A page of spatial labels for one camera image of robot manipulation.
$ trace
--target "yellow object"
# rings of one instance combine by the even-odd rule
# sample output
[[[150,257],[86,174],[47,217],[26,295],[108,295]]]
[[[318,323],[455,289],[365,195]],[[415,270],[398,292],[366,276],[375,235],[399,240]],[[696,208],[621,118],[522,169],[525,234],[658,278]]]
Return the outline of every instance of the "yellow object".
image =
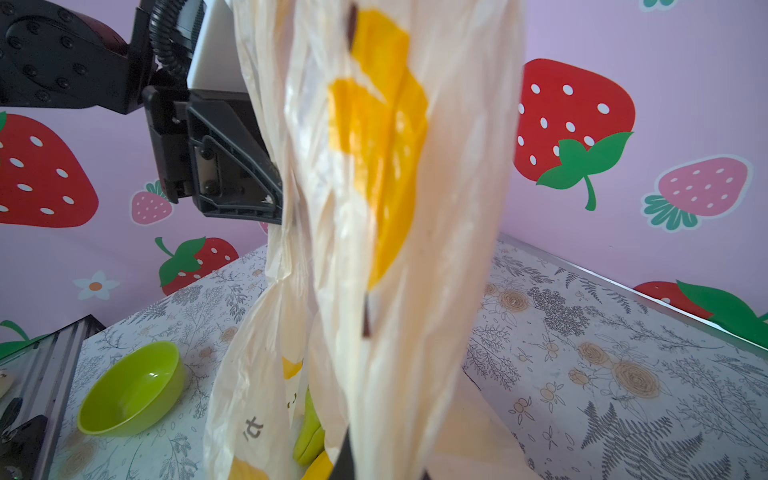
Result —
[[[328,453],[323,452],[315,458],[315,461],[312,462],[312,465],[306,470],[306,473],[301,480],[326,480],[331,476],[332,471],[333,463],[331,463],[331,459],[328,458]]]
[[[351,78],[329,91],[332,148],[355,159],[355,188],[376,215],[368,289],[386,273],[413,222],[416,173],[427,135],[427,97],[408,69],[410,37],[377,10],[357,17],[352,57],[384,97]]]
[[[270,477],[250,463],[234,457],[232,458],[229,480],[270,480]]]
[[[283,378],[286,380],[293,378],[301,371],[302,364],[304,364],[304,361],[293,363],[286,359],[286,357],[283,357]]]
[[[187,367],[172,342],[154,342],[126,355],[96,382],[78,412],[85,435],[130,437],[150,428],[184,390]]]

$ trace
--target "cable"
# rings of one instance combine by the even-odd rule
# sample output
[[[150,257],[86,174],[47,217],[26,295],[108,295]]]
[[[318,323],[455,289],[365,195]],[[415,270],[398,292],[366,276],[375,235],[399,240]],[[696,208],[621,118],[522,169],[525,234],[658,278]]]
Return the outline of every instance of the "cable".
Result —
[[[157,0],[149,22],[149,38],[157,61],[168,73],[179,80],[187,78],[190,68],[174,50],[170,38],[179,20],[179,12],[185,3],[187,0]]]

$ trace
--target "robotic arm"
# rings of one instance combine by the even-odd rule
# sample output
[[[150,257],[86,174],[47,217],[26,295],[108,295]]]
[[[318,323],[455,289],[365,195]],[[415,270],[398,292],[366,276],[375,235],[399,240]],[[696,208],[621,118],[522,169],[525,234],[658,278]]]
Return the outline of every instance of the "robotic arm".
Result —
[[[233,32],[223,0],[141,0],[130,44],[46,0],[0,0],[0,106],[128,114],[143,105],[169,201],[192,197],[207,217],[280,223],[280,175]]]

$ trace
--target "table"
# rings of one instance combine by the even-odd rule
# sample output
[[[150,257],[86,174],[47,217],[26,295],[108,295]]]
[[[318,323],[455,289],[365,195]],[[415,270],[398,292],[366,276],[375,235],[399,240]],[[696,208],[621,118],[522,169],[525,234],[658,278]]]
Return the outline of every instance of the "table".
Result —
[[[265,261],[254,250],[86,340],[50,478],[202,480],[214,375]],[[768,478],[768,362],[702,328],[503,238],[462,367],[546,480]],[[96,379],[155,340],[189,368],[179,403],[135,437],[80,434]]]

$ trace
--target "pink strawberry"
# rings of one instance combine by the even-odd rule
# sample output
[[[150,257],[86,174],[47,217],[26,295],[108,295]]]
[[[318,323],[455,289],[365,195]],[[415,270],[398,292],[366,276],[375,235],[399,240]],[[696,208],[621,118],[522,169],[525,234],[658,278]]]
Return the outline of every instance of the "pink strawberry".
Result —
[[[173,206],[163,193],[160,181],[147,184],[147,189],[136,192],[131,199],[131,219],[139,225],[150,225],[168,218]]]
[[[721,217],[738,204],[750,180],[749,162],[736,157],[708,157],[662,174],[659,194],[647,195],[643,213],[650,224],[669,231],[696,228],[699,217]]]

